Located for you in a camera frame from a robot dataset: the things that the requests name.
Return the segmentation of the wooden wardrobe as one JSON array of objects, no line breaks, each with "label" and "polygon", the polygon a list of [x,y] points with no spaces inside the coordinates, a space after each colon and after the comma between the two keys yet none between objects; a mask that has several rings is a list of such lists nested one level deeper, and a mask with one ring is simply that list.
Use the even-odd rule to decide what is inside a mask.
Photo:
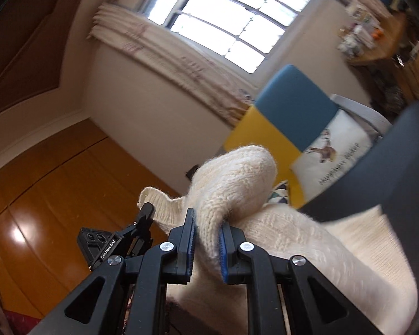
[{"label": "wooden wardrobe", "polygon": [[178,89],[123,54],[86,39],[102,0],[82,0],[64,80],[85,106],[80,121],[0,169],[0,296],[11,314],[43,318],[87,275],[81,227],[117,230],[147,186],[176,197],[147,157],[145,120],[161,120],[160,98]]}]

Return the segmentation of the wooden side desk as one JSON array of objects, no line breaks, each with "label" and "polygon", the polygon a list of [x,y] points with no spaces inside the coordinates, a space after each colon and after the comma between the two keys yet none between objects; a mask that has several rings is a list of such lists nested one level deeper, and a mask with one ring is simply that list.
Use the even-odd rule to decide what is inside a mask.
[{"label": "wooden side desk", "polygon": [[395,81],[407,103],[419,101],[419,28],[414,17],[393,11],[378,19],[358,1],[346,7],[350,27],[338,31],[337,49],[351,67],[374,68]]}]

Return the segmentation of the white knitted sweater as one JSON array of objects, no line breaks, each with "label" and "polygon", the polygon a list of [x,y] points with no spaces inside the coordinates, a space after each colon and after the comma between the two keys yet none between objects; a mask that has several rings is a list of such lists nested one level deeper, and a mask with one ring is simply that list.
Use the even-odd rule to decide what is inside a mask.
[{"label": "white knitted sweater", "polygon": [[219,229],[229,222],[269,254],[306,257],[383,334],[404,334],[417,310],[416,279],[381,207],[321,224],[268,199],[276,177],[272,155],[256,145],[207,161],[187,194],[172,199],[147,187],[140,204],[155,207],[157,225],[169,232],[196,213],[197,243],[191,281],[167,297],[220,334],[247,332],[247,293],[222,281]]}]

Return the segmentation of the deer print cushion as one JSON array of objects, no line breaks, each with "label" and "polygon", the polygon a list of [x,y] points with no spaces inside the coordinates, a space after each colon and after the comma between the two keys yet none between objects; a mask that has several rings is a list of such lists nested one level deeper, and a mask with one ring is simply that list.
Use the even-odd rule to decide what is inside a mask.
[{"label": "deer print cushion", "polygon": [[366,131],[343,110],[292,163],[306,202],[345,175],[372,147]]}]

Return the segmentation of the geometric triangle pattern cushion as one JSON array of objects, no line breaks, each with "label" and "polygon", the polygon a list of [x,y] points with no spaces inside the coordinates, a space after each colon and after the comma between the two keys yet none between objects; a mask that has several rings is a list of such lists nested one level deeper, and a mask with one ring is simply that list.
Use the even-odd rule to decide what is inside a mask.
[{"label": "geometric triangle pattern cushion", "polygon": [[272,189],[267,200],[268,204],[290,204],[290,189],[288,180],[281,181]]}]

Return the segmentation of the beige left curtain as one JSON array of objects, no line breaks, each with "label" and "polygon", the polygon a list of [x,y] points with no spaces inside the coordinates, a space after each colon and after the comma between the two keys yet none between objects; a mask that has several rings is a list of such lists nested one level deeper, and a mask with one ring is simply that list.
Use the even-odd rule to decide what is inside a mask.
[{"label": "beige left curtain", "polygon": [[181,88],[232,127],[253,105],[253,98],[214,59],[126,8],[101,4],[89,35]]}]

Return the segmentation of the black padded bench seat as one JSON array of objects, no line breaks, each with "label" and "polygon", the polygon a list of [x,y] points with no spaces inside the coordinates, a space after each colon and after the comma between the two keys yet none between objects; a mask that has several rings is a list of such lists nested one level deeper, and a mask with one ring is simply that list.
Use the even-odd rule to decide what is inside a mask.
[{"label": "black padded bench seat", "polygon": [[320,222],[381,205],[398,235],[418,288],[418,310],[408,330],[419,334],[419,101],[352,170],[301,208]]}]

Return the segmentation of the window with metal bars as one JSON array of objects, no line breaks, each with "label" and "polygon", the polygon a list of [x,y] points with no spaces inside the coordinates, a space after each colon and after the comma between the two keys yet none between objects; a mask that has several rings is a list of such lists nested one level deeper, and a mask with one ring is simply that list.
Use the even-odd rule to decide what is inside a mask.
[{"label": "window with metal bars", "polygon": [[252,74],[316,0],[145,0],[152,22]]}]

